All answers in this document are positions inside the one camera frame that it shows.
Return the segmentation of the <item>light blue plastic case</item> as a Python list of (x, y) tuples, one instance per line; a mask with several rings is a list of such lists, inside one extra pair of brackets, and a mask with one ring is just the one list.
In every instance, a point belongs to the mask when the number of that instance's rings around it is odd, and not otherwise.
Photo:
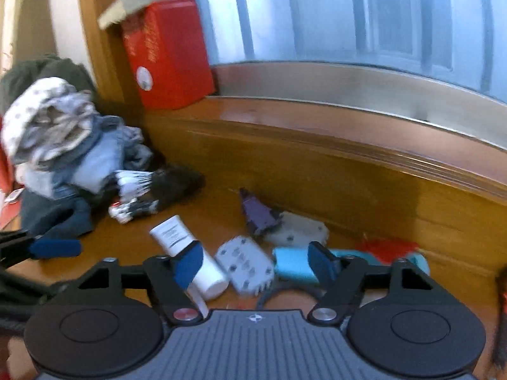
[[(380, 263), (371, 254), (360, 250), (331, 249), (331, 253), (336, 257), (360, 257), (372, 265), (389, 265)], [(307, 248), (277, 247), (273, 250), (273, 257), (275, 274), (281, 280), (302, 282), (309, 285), (318, 284), (318, 280), (309, 266)], [(427, 275), (431, 274), (428, 261), (418, 251), (411, 253), (406, 259)]]

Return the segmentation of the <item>grey perforated plate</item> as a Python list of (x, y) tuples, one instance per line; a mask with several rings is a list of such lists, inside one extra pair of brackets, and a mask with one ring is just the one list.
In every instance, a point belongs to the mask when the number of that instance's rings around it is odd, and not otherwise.
[(273, 260), (250, 237), (225, 242), (217, 249), (215, 260), (240, 296), (257, 296), (273, 284)]

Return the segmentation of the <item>red small object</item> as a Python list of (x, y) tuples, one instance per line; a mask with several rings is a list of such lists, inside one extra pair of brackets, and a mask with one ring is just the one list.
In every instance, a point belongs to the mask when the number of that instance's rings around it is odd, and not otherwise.
[(375, 257), (382, 264), (391, 264), (398, 258), (408, 258), (419, 245), (399, 238), (364, 239), (357, 247)]

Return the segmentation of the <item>white cosmetic tube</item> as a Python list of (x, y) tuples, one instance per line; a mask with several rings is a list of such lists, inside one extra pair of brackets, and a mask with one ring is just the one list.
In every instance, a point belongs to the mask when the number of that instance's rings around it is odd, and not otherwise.
[(152, 228), (150, 235), (174, 261), (181, 288), (193, 286), (204, 300), (216, 299), (228, 288), (228, 277), (178, 215)]

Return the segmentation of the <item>black pouch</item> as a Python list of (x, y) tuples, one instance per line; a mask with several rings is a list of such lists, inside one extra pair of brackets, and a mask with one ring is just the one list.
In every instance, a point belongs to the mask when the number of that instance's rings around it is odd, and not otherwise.
[(193, 196), (204, 184), (204, 175), (189, 167), (167, 166), (151, 173), (151, 195), (159, 210)]

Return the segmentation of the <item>white shuttlecock left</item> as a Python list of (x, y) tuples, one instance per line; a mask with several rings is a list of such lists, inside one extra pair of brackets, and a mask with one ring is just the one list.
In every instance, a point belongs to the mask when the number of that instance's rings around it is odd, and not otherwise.
[(122, 203), (130, 202), (146, 195), (151, 191), (153, 173), (118, 170), (114, 173), (119, 189), (119, 199)]

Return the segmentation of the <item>purple plastic block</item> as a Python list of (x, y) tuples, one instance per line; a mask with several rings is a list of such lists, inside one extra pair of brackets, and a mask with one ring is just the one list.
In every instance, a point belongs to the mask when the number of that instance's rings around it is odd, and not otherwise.
[(239, 192), (247, 229), (254, 238), (275, 230), (281, 224), (281, 214), (278, 211), (264, 205), (245, 188), (240, 188)]

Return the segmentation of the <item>pile of clothes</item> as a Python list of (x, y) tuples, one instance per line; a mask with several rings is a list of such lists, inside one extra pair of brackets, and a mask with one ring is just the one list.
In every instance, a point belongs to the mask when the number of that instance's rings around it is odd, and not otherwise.
[(143, 133), (102, 115), (88, 71), (69, 58), (21, 61), (1, 78), (1, 144), (23, 185), (22, 228), (44, 238), (78, 238), (112, 199), (114, 174), (145, 171)]

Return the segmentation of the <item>red tea box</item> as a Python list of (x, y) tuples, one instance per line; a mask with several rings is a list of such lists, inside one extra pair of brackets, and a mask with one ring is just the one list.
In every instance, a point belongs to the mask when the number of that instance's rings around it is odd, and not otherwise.
[(114, 0), (97, 23), (120, 25), (146, 109), (177, 110), (216, 92), (196, 0)]

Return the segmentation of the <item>window aluminium frame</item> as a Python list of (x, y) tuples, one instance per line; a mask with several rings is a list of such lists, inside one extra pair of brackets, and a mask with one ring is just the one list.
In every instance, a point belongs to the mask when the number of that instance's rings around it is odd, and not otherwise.
[(197, 0), (223, 97), (338, 105), (506, 145), (506, 0)]

